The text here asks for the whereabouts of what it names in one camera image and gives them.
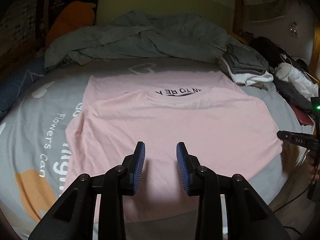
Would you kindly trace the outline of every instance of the gray folded shirt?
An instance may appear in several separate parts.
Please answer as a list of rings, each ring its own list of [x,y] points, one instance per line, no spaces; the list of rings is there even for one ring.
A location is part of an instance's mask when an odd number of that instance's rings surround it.
[[[268,62],[257,52],[228,44],[224,59],[233,74],[254,74],[261,76],[268,70]]]

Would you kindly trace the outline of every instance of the gray bedsheet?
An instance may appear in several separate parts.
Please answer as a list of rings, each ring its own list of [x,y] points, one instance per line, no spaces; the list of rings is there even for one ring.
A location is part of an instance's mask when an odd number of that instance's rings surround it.
[[[201,71],[218,67],[178,58],[94,60],[79,66],[58,68],[20,96],[0,124],[0,201],[14,214],[35,226],[62,193],[71,154],[65,128],[81,111],[84,89],[90,75]],[[268,91],[243,90],[262,99],[281,130],[311,133],[300,126],[293,111],[272,83]],[[270,203],[288,175],[282,172],[280,156],[250,180],[261,197]],[[164,220],[126,224],[128,239],[193,239],[196,211]]]

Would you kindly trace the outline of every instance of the wall outlet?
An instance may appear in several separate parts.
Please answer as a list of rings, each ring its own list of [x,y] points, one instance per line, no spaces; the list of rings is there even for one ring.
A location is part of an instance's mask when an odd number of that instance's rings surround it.
[[[291,23],[290,34],[296,38],[299,37],[300,24],[297,22]]]

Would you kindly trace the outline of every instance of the crumpled blanket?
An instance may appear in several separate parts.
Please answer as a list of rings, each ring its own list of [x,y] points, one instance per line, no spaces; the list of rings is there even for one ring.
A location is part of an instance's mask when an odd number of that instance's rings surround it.
[[[244,47],[224,29],[196,15],[154,18],[132,11],[111,25],[83,27],[57,38],[45,53],[44,67],[132,57],[178,57],[216,64],[227,44]]]

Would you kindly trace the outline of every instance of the folded clothes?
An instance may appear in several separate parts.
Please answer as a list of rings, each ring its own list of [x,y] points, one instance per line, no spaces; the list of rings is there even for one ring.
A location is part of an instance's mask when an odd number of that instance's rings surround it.
[[[228,63],[233,74],[254,74],[263,75],[267,68],[267,64],[262,64],[263,57],[259,61],[257,57],[249,51],[249,49],[241,48],[236,45],[228,44],[227,51],[223,54],[224,59]]]
[[[230,65],[227,63],[224,57],[219,59],[218,64],[220,70],[226,75],[230,76],[232,81],[237,85],[256,86],[258,83],[273,81],[273,76],[268,71],[265,71],[265,73],[262,75],[250,73],[233,74],[230,70]]]

